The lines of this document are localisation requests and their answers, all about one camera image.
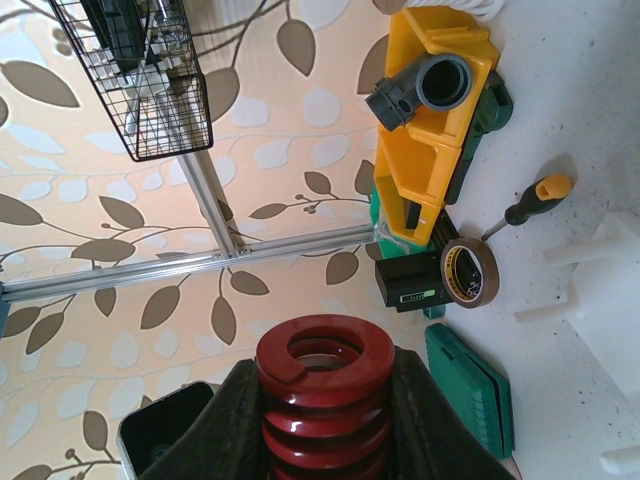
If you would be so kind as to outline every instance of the red coil spring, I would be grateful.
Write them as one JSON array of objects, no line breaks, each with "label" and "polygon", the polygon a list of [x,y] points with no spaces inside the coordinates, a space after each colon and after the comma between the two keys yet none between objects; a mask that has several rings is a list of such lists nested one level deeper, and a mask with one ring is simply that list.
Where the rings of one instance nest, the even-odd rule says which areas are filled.
[{"label": "red coil spring", "polygon": [[257,363],[271,478],[380,479],[393,360],[389,336],[359,318],[314,315],[267,332]]}]

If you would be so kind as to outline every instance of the roll of tape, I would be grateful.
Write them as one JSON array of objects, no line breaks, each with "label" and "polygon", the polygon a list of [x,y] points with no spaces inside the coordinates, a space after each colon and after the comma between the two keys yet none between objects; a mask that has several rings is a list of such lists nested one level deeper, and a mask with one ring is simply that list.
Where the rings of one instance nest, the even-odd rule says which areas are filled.
[{"label": "roll of tape", "polygon": [[[480,269],[480,282],[463,285],[458,269],[460,254],[468,252]],[[489,246],[476,239],[461,237],[451,240],[442,252],[440,271],[447,293],[458,305],[465,308],[481,307],[490,303],[498,294],[500,274],[496,259]]]}]

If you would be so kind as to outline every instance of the white tube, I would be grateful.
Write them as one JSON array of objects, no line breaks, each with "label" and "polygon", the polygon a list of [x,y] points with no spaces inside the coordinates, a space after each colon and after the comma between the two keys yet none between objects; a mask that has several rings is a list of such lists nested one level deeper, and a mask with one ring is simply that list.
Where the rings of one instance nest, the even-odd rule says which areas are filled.
[{"label": "white tube", "polygon": [[505,0],[407,0],[405,7],[451,7],[456,10],[468,12],[478,20],[487,22],[495,17]]},{"label": "white tube", "polygon": [[577,302],[561,303],[548,307],[522,310],[513,314],[518,322],[560,321],[577,318],[581,314],[580,304]]},{"label": "white tube", "polygon": [[640,445],[611,450],[600,455],[600,465],[611,475],[628,475],[640,472]]},{"label": "white tube", "polygon": [[581,245],[550,248],[542,252],[542,256],[548,265],[568,265],[615,255],[624,245],[620,237],[606,237]]}]

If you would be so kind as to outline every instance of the yellow storage bin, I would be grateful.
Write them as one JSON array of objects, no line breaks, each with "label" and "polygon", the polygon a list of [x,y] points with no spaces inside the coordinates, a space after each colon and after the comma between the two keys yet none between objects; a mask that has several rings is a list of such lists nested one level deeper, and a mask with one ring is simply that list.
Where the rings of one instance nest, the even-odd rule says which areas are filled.
[{"label": "yellow storage bin", "polygon": [[[459,157],[460,148],[416,142],[405,128],[380,129],[374,180],[394,235],[417,245],[429,243]],[[422,207],[415,230],[405,228],[404,199]]]},{"label": "yellow storage bin", "polygon": [[464,58],[473,73],[467,99],[449,111],[419,108],[407,124],[409,135],[420,142],[461,147],[489,72],[500,57],[489,41],[489,30],[473,18],[449,7],[405,8],[391,17],[385,74],[395,76],[425,51],[454,53]]},{"label": "yellow storage bin", "polygon": [[[386,76],[425,52],[459,55],[473,74],[469,95],[457,107],[420,107],[406,127],[380,129],[374,173],[380,202],[391,233],[417,245],[429,242],[484,84],[497,66],[500,54],[489,35],[470,15],[449,7],[405,8],[391,17]],[[415,230],[405,227],[404,199],[422,206]]]}]

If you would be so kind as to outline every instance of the green label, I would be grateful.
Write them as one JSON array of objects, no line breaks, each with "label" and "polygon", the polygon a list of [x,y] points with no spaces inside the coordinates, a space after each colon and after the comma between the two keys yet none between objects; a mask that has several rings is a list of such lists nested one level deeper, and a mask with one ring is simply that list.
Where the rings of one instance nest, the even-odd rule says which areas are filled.
[{"label": "green label", "polygon": [[433,297],[436,294],[435,290],[427,290],[426,292],[410,293],[409,295],[402,295],[400,297],[400,303],[417,302],[424,300],[428,297]]}]

